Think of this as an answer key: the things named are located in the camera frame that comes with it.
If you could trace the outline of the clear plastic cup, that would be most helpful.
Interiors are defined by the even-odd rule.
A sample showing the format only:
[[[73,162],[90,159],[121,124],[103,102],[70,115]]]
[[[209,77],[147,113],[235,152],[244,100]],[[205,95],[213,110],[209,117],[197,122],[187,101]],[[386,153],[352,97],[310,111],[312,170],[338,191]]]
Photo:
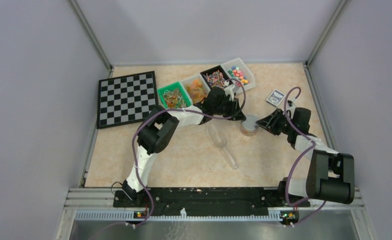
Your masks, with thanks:
[[[257,133],[258,129],[255,128],[245,128],[244,126],[240,126],[240,132],[244,136],[251,137]]]

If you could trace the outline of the clear plastic scoop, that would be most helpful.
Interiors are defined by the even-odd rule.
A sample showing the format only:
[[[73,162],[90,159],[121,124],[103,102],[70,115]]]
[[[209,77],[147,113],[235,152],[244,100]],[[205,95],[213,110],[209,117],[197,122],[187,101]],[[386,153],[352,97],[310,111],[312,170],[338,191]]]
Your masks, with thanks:
[[[208,133],[214,145],[220,150],[227,164],[234,170],[238,169],[239,166],[234,158],[234,155],[227,147],[227,138],[223,132],[216,128],[215,125],[210,125],[208,127]]]

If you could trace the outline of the green candy bin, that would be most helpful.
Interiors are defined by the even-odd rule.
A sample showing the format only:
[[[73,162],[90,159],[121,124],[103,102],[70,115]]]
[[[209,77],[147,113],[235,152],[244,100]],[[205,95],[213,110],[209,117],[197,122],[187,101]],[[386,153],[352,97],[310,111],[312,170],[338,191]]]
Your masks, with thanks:
[[[161,104],[166,109],[181,109],[193,104],[184,85],[180,82],[174,82],[157,90]]]

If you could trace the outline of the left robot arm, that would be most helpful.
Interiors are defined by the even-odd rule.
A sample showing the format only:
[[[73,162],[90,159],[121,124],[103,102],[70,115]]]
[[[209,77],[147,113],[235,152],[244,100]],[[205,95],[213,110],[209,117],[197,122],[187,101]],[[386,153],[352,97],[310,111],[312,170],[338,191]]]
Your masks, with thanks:
[[[199,126],[212,119],[242,121],[246,119],[243,101],[235,97],[234,87],[215,87],[200,102],[184,108],[156,106],[139,126],[132,138],[133,170],[122,184],[125,200],[133,207],[144,201],[148,176],[157,155],[169,145],[180,127]]]

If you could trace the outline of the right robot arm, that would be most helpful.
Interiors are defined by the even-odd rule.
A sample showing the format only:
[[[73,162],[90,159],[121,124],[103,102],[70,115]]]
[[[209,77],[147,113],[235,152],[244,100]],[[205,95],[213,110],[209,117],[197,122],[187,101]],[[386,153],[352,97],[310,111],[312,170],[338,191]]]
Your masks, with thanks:
[[[282,183],[277,200],[283,206],[290,206],[297,200],[316,199],[349,205],[355,198],[354,157],[327,147],[318,137],[309,132],[311,111],[296,107],[283,111],[276,109],[269,116],[256,121],[256,125],[278,136],[285,134],[291,147],[310,160],[306,178]]]

